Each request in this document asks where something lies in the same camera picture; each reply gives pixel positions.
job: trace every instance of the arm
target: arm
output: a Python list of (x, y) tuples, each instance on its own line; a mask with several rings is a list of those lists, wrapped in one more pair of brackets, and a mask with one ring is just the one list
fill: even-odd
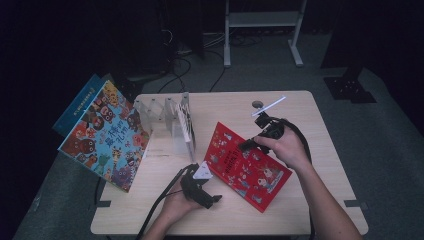
[(298, 175), (317, 235), (322, 239), (362, 239), (356, 226), (337, 203), (306, 156), (303, 144), (288, 127), (278, 139), (256, 136), (255, 142), (271, 148)]
[(143, 240), (162, 240), (174, 223), (192, 210), (201, 208), (198, 203), (185, 198), (181, 192), (180, 180), (169, 190), (173, 194), (165, 198), (161, 212), (143, 236)]

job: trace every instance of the person's left hand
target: person's left hand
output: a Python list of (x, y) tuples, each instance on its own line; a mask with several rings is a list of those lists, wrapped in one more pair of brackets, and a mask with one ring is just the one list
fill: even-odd
[(186, 199), (181, 188), (181, 177), (169, 190), (170, 195), (165, 198), (159, 217), (167, 219), (169, 224), (174, 224), (194, 209), (202, 208), (197, 202)]

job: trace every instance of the black handheld device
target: black handheld device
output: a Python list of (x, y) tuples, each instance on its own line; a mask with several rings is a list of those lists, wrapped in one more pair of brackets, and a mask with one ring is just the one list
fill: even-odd
[[(261, 101), (254, 101), (252, 102), (252, 106), (254, 108), (260, 109), (263, 107), (263, 103)], [(306, 155), (308, 156), (309, 161), (312, 162), (308, 141), (296, 125), (284, 118), (270, 117), (265, 111), (262, 111), (258, 115), (259, 116), (258, 118), (256, 118), (255, 123), (256, 125), (258, 125), (259, 128), (262, 129), (262, 132), (260, 132), (258, 136), (280, 139), (284, 135), (284, 127), (287, 126), (292, 129), (300, 138), (305, 148)], [(266, 146), (257, 144), (253, 140), (253, 137), (240, 143), (238, 147), (242, 152), (248, 151), (252, 148), (260, 148), (263, 153), (268, 154), (270, 150)]]
[(202, 189), (202, 185), (205, 184), (208, 179), (194, 179), (193, 175), (199, 168), (199, 164), (191, 164), (186, 174), (181, 178), (181, 187), (183, 189), (184, 196), (187, 199), (193, 199), (201, 206), (209, 209), (212, 205), (218, 202), (222, 195), (211, 196)]

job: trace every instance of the book cover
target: book cover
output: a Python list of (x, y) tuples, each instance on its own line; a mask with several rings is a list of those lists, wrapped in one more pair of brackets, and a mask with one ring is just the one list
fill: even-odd
[(67, 134), (60, 152), (123, 191), (130, 190), (150, 133), (111, 81), (93, 75), (53, 129)]
[(292, 172), (258, 148), (242, 152), (238, 144), (244, 141), (218, 122), (205, 161), (216, 176), (263, 213)]

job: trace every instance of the cartoon illustration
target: cartoon illustration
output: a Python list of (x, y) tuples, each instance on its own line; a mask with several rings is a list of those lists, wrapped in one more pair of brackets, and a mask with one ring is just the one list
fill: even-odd
[(121, 167), (119, 170), (116, 168), (113, 169), (111, 180), (116, 183), (116, 185), (128, 190), (129, 184), (131, 183), (130, 167)]
[(238, 192), (242, 197), (246, 197), (246, 190), (241, 189), (234, 189), (236, 192)]
[(87, 135), (86, 131), (87, 124), (85, 122), (80, 122), (75, 126), (74, 131), (72, 131), (72, 135), (79, 139), (83, 139)]
[(100, 144), (103, 144), (104, 142), (105, 142), (105, 140), (106, 140), (106, 133), (107, 133), (107, 130), (106, 129), (103, 129), (101, 132), (100, 132), (100, 139), (99, 139), (99, 143)]
[(211, 154), (209, 156), (209, 159), (213, 162), (213, 163), (218, 163), (218, 157), (216, 155)]
[(94, 130), (94, 128), (88, 127), (85, 130), (85, 136), (87, 136), (88, 138), (94, 138), (95, 134), (96, 134), (96, 130)]
[(219, 157), (224, 156), (225, 153), (226, 153), (225, 149), (219, 150)]
[(248, 182), (246, 182), (245, 180), (241, 180), (240, 178), (238, 178), (237, 180), (241, 183), (241, 185), (242, 185), (243, 187), (245, 187), (245, 188), (247, 188), (247, 189), (249, 189), (249, 188), (250, 188), (249, 183), (248, 183)]
[(262, 198), (256, 195), (252, 195), (252, 200), (257, 203), (262, 203)]
[(224, 133), (224, 136), (230, 141), (233, 138), (233, 136), (231, 136), (231, 134), (229, 134), (229, 133)]
[(97, 154), (90, 154), (90, 156), (88, 156), (87, 162), (85, 162), (84, 165), (87, 166), (88, 168), (91, 168), (93, 164), (95, 164), (96, 162), (97, 162)]
[(142, 132), (141, 134), (136, 133), (132, 136), (132, 140), (133, 140), (133, 146), (146, 149), (147, 143), (149, 142), (149, 134), (147, 132)]
[(234, 184), (234, 178), (236, 178), (236, 177), (235, 176), (232, 176), (232, 177), (227, 176), (227, 178), (228, 178), (228, 184), (233, 185)]
[(121, 112), (118, 114), (121, 120), (126, 120), (130, 115), (130, 112), (134, 108), (128, 101), (119, 101)]
[(103, 93), (106, 95), (109, 104), (113, 107), (118, 107), (119, 99), (118, 99), (118, 89), (111, 83), (108, 82), (104, 88)]
[(103, 92), (100, 92), (97, 97), (93, 100), (93, 102), (91, 103), (91, 110), (94, 110), (96, 112), (100, 112), (100, 109), (103, 108), (103, 106), (107, 106), (108, 105), (108, 100), (105, 97), (105, 95), (103, 94)]
[(274, 190), (275, 186), (278, 184), (280, 179), (283, 177), (284, 172), (279, 170), (272, 170), (269, 168), (263, 169), (263, 174), (265, 178), (259, 178), (258, 184), (267, 189), (267, 192), (270, 193)]
[(92, 139), (80, 140), (74, 135), (69, 135), (69, 138), (62, 146), (62, 150), (70, 154), (72, 157), (80, 153), (90, 154), (96, 149), (96, 141)]
[(249, 154), (250, 154), (250, 150), (246, 150), (246, 151), (244, 151), (244, 152), (243, 152), (243, 158), (244, 158), (244, 159), (247, 159), (247, 158), (249, 157)]
[(255, 159), (256, 161), (261, 160), (261, 157), (259, 157), (259, 155), (258, 155), (258, 154), (256, 154), (256, 153), (253, 153), (253, 154), (252, 154), (252, 158), (253, 158), (253, 159)]
[(85, 161), (87, 161), (87, 156), (85, 156), (84, 154), (80, 154), (76, 157), (76, 159), (80, 162), (80, 163), (84, 163)]
[(125, 160), (127, 160), (127, 165), (132, 167), (135, 164), (135, 154), (132, 151), (128, 151), (125, 153)]
[(241, 167), (243, 169), (243, 172), (245, 172), (247, 175), (252, 174), (252, 171), (250, 171), (250, 169), (248, 167), (246, 167), (244, 164)]
[(116, 164), (118, 163), (119, 158), (121, 157), (121, 154), (122, 154), (121, 148), (119, 148), (119, 149), (116, 148), (116, 147), (112, 148), (112, 158), (113, 158), (113, 168), (114, 169), (116, 168)]
[(134, 110), (134, 113), (130, 114), (127, 117), (128, 127), (131, 130), (136, 132), (138, 130), (139, 125), (141, 125), (140, 114), (138, 114), (137, 110)]
[(102, 116), (102, 118), (106, 121), (109, 122), (110, 124), (112, 123), (112, 119), (115, 117), (115, 113), (112, 111), (112, 109), (109, 108), (109, 106), (104, 105), (100, 111), (99, 111), (100, 115)]
[(225, 145), (227, 145), (227, 141), (219, 140), (219, 141), (218, 141), (218, 144), (219, 144), (220, 146), (225, 146)]
[(107, 181), (112, 181), (112, 174), (111, 174), (110, 168), (108, 168), (108, 169), (106, 170), (106, 173), (105, 173), (105, 175), (104, 175), (104, 178), (105, 178)]
[(135, 152), (135, 156), (137, 157), (137, 161), (135, 162), (135, 164), (136, 164), (136, 167), (138, 168), (138, 166), (140, 166), (140, 163), (141, 163), (141, 159), (142, 159), (142, 156), (141, 156), (141, 149), (139, 149), (139, 151), (136, 151)]
[(82, 121), (86, 122), (87, 125), (91, 124), (97, 131), (102, 130), (105, 125), (104, 119), (101, 116), (98, 116), (96, 111), (90, 111), (90, 109), (84, 114)]
[(99, 164), (97, 164), (96, 168), (94, 169), (94, 171), (96, 173), (98, 173), (99, 175), (103, 175), (104, 172), (104, 168), (105, 165), (107, 164), (107, 162), (109, 161), (110, 156), (102, 153), (98, 159)]

